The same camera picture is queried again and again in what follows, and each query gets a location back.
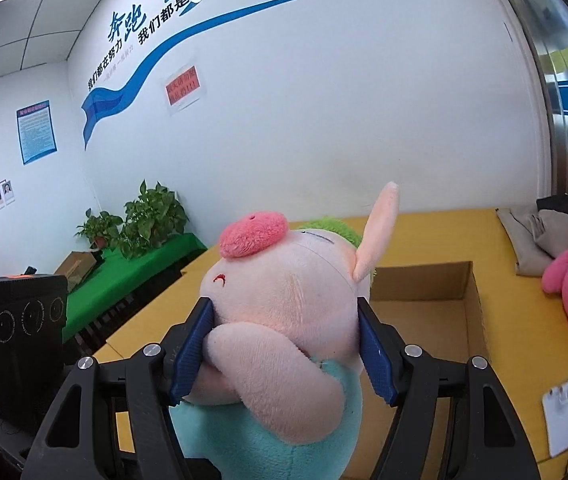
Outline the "pink pig plush toy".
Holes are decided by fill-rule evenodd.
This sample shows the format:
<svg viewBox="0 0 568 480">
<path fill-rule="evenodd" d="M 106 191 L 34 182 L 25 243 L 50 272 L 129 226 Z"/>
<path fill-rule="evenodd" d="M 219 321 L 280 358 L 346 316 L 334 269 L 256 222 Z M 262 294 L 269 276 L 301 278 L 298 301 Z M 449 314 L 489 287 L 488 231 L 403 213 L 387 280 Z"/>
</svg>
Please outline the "pink pig plush toy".
<svg viewBox="0 0 568 480">
<path fill-rule="evenodd" d="M 363 394 L 357 303 L 399 212 L 381 190 L 362 233 L 336 219 L 292 228 L 260 211 L 228 226 L 200 284 L 212 304 L 203 362 L 170 415 L 183 454 L 226 479 L 337 479 Z"/>
</svg>

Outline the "green table cloth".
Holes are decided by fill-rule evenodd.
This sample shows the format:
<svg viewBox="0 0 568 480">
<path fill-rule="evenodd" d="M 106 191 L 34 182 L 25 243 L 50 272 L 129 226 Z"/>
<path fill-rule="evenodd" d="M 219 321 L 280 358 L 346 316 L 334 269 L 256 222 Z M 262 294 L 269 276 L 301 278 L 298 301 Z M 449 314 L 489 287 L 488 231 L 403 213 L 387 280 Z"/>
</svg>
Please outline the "green table cloth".
<svg viewBox="0 0 568 480">
<path fill-rule="evenodd" d="M 195 234 L 185 233 L 132 259 L 124 258 L 119 249 L 106 252 L 104 262 L 68 295 L 63 342 L 169 266 L 193 261 L 206 250 Z"/>
</svg>

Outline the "small potted plant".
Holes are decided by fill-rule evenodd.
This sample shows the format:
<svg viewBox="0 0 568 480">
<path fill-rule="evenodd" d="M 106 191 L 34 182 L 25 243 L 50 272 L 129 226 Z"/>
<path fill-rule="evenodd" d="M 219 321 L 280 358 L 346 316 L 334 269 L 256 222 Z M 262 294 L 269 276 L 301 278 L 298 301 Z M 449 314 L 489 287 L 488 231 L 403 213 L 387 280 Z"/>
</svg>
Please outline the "small potted plant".
<svg viewBox="0 0 568 480">
<path fill-rule="evenodd" d="M 92 250 L 109 247 L 119 235 L 124 219 L 106 210 L 94 214 L 91 208 L 84 211 L 84 221 L 78 224 L 76 237 L 84 238 Z"/>
</svg>

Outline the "cardboard box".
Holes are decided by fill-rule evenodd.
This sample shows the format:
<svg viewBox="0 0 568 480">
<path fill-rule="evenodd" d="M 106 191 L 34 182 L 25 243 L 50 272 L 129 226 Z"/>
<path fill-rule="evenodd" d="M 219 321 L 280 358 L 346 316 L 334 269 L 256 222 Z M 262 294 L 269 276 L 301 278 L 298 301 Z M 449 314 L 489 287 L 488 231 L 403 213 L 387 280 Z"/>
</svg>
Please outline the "cardboard box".
<svg viewBox="0 0 568 480">
<path fill-rule="evenodd" d="M 107 342 L 124 358 L 143 344 L 161 341 L 174 324 L 186 320 L 199 297 L 206 270 L 188 266 L 171 285 Z M 469 262 L 379 268 L 372 288 L 372 308 L 381 322 L 395 326 L 408 344 L 418 344 L 436 359 L 465 363 L 489 356 L 482 312 Z M 387 438 L 395 410 L 361 377 L 363 422 L 346 479 L 367 479 Z"/>
</svg>

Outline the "potted green plant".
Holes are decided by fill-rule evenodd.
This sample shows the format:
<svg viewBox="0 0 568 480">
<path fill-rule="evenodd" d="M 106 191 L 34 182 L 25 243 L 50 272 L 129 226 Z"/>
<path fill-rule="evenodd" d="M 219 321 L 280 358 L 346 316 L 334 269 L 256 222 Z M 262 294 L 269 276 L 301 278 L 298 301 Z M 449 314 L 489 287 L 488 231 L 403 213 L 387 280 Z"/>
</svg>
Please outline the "potted green plant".
<svg viewBox="0 0 568 480">
<path fill-rule="evenodd" d="M 187 214 L 179 195 L 157 182 L 143 180 L 139 195 L 124 204 L 124 223 L 116 238 L 124 258 L 132 259 L 161 247 L 170 237 L 185 232 Z"/>
</svg>

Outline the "grey folded cloth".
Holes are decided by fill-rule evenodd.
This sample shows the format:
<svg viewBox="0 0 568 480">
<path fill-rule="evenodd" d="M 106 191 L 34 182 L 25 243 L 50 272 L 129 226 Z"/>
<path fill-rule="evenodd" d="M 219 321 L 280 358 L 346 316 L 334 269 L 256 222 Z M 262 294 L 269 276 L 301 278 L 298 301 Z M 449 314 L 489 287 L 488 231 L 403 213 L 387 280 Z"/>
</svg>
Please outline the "grey folded cloth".
<svg viewBox="0 0 568 480">
<path fill-rule="evenodd" d="M 515 252 L 516 274 L 539 278 L 568 250 L 568 214 L 542 209 L 498 208 L 498 220 Z"/>
</svg>

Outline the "blue wall poster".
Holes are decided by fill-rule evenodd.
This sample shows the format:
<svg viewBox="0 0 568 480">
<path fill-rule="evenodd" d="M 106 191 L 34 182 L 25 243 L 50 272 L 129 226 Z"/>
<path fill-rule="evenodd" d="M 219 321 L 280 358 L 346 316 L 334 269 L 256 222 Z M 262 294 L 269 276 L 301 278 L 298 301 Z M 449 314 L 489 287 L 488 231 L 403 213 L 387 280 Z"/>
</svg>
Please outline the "blue wall poster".
<svg viewBox="0 0 568 480">
<path fill-rule="evenodd" d="M 24 165 L 57 151 L 49 100 L 16 110 L 16 122 Z"/>
</svg>

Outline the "red wall notice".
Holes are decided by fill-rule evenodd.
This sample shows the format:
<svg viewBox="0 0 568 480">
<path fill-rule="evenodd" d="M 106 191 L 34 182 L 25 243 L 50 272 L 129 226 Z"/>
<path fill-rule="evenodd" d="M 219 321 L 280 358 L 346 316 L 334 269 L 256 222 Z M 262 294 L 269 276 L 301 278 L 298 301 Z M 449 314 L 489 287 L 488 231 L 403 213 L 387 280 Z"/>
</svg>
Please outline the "red wall notice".
<svg viewBox="0 0 568 480">
<path fill-rule="evenodd" d="M 202 93 L 203 85 L 194 64 L 182 67 L 165 84 L 165 96 L 173 112 L 192 105 Z"/>
</svg>

